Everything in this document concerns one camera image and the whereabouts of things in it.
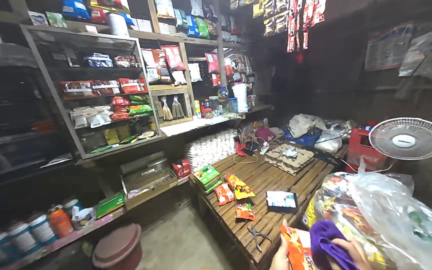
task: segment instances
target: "electric fan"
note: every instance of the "electric fan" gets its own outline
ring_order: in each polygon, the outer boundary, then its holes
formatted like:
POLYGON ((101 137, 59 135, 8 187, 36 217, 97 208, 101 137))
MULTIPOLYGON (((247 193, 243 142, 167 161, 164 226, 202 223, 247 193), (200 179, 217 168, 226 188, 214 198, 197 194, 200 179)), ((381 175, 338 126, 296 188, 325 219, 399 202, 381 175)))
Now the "electric fan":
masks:
POLYGON ((432 122, 401 117, 383 121, 369 132, 369 142, 393 159, 418 161, 432 157, 432 122))

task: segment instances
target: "fan grille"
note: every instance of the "fan grille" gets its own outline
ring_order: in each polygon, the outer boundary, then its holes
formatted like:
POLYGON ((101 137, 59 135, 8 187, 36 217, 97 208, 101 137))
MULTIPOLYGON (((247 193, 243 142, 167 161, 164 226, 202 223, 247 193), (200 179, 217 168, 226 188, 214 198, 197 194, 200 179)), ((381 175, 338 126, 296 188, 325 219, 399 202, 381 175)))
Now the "fan grille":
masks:
POLYGON ((394 118, 377 124, 369 132, 369 142, 377 151, 398 160, 423 160, 432 157, 432 122, 420 118, 394 118), (409 135, 416 143, 408 148, 396 146, 392 139, 409 135))

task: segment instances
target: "slatted bamboo table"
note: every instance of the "slatted bamboo table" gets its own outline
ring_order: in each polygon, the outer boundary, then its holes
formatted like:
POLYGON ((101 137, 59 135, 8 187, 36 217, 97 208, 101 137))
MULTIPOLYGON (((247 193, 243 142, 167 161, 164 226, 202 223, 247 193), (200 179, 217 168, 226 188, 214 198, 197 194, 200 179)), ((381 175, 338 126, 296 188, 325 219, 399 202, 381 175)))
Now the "slatted bamboo table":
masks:
MULTIPOLYGON (((342 157, 347 150, 344 145, 335 156, 342 157)), ((295 176, 272 166, 264 161, 264 157, 257 153, 259 160, 254 163, 236 164, 233 156, 228 156, 213 164, 221 177, 226 174, 235 174, 244 181, 253 193, 252 210, 257 218, 256 221, 236 222, 235 202, 219 206, 214 192, 206 195, 201 189, 196 187, 195 178, 190 176, 191 184, 198 194, 198 201, 201 211, 209 210, 216 216, 230 238, 241 248, 246 258, 249 260, 252 269, 268 269, 271 265, 274 253, 277 251, 281 239, 279 238, 279 226, 283 219, 288 220, 288 224, 294 225, 302 217, 310 199, 315 191, 321 186, 325 176, 331 173, 334 166, 322 160, 314 159, 295 176), (299 206, 296 214, 279 214, 268 212, 266 205, 266 191, 291 191, 297 194, 297 205, 299 206), (256 249, 253 235, 247 230, 252 225, 257 231, 267 234, 273 242, 258 237, 262 253, 256 249)), ((254 160, 254 156, 237 156, 239 163, 254 160)))

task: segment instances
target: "egg tray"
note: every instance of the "egg tray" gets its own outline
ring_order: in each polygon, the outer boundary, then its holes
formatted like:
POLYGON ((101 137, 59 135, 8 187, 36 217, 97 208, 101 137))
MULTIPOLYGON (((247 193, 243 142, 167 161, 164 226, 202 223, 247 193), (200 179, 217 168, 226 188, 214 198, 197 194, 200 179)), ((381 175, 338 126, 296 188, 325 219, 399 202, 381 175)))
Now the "egg tray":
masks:
POLYGON ((276 149, 266 153, 264 161, 287 172, 290 175, 296 175, 304 166, 308 165, 313 159, 315 154, 311 151, 296 148, 299 152, 296 157, 288 157, 283 153, 293 147, 289 144, 282 144, 276 149))

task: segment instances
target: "concrete floor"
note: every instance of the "concrete floor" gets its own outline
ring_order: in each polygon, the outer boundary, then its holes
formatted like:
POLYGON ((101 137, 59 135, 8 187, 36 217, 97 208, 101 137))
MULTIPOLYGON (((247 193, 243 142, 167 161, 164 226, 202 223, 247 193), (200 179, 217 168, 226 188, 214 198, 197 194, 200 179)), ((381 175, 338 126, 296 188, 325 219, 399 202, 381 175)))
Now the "concrete floor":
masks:
POLYGON ((145 228, 138 270, 232 269, 194 207, 183 204, 145 228))

